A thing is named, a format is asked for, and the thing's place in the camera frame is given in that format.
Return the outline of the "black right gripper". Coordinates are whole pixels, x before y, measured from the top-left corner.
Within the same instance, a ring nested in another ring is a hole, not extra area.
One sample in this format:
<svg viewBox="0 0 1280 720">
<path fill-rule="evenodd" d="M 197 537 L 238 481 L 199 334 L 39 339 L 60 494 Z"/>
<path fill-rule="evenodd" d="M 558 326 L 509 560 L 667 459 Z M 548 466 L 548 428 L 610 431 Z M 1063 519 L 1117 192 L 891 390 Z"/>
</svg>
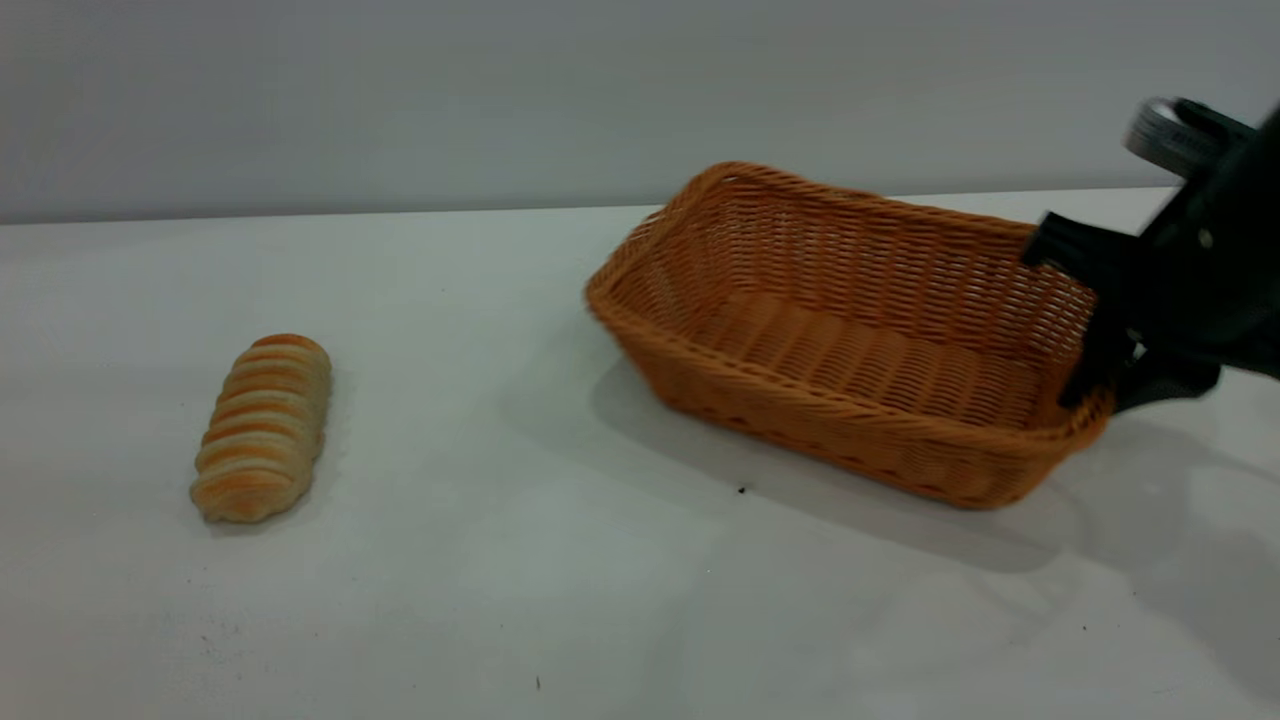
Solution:
<svg viewBox="0 0 1280 720">
<path fill-rule="evenodd" d="M 1124 143 L 1180 190 L 1137 234 L 1050 213 L 1021 256 L 1096 296 L 1061 407 L 1100 387 L 1114 392 L 1114 414 L 1198 400 L 1221 365 L 1268 363 L 1260 334 L 1277 315 L 1277 115 L 1252 127 L 1192 100 L 1146 100 Z"/>
</svg>

